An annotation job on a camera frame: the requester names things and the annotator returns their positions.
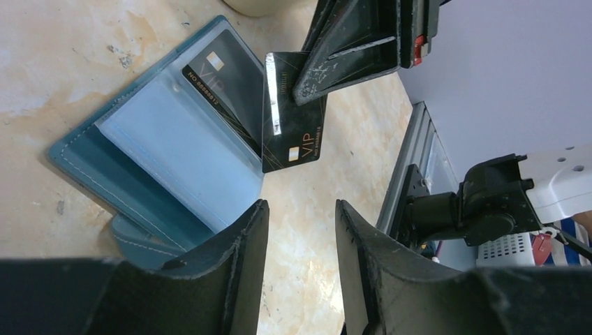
red object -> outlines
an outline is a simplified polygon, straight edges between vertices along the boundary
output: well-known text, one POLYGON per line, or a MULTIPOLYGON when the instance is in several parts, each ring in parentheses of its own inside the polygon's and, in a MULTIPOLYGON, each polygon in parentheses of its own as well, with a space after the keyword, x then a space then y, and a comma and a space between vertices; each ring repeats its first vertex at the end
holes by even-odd
POLYGON ((413 48, 413 65, 420 65, 422 63, 422 46, 425 44, 425 37, 423 35, 415 39, 415 47, 413 48))
POLYGON ((533 255, 535 257, 536 265, 543 265, 549 255, 551 255, 553 237, 549 234, 539 234, 535 236, 533 241, 533 255))

beige table surface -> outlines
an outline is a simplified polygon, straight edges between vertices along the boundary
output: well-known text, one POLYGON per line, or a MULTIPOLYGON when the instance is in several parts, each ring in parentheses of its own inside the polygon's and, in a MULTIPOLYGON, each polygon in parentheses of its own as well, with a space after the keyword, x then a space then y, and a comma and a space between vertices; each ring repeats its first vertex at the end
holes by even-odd
MULTIPOLYGON (((106 228, 113 210, 53 168, 47 148, 215 15, 262 59, 300 49, 314 6, 252 19, 218 0, 4 3, 0 257, 119 255, 106 228)), ((339 333, 335 200, 376 222, 410 111, 396 74, 332 93, 321 159, 265 177, 271 217, 259 334, 339 333)))

blue and white striped fabric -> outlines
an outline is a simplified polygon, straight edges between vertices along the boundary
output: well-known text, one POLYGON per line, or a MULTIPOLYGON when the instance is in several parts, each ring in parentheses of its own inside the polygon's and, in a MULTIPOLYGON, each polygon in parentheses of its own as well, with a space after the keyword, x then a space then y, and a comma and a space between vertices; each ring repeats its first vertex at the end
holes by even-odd
MULTIPOLYGON (((564 218, 561 221, 554 223, 555 227, 562 229, 569 235, 577 238, 581 242, 591 245, 590 239, 588 238, 588 232, 580 224, 573 221, 571 218, 564 218)), ((590 265, 590 261, 582 257, 577 252, 573 251, 568 246, 564 246, 561 242, 556 239, 552 240, 552 252, 547 258, 545 265, 590 265)))

gray wall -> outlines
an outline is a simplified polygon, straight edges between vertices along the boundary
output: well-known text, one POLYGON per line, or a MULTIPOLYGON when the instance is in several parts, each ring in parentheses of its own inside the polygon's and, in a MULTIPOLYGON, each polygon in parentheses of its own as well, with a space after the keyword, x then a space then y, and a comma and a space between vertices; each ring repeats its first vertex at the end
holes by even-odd
POLYGON ((459 180, 505 154, 592 142, 592 1, 452 0, 423 64, 426 101, 459 180))

black vip card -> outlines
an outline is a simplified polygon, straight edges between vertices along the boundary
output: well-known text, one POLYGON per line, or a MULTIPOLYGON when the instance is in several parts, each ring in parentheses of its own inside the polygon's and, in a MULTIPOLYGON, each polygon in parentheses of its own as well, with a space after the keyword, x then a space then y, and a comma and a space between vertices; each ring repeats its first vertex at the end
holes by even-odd
POLYGON ((320 158, 327 96, 296 105, 292 88, 308 52, 273 52, 265 57, 263 172, 320 158))
POLYGON ((260 156, 263 73, 249 53, 224 30, 182 74, 260 156))

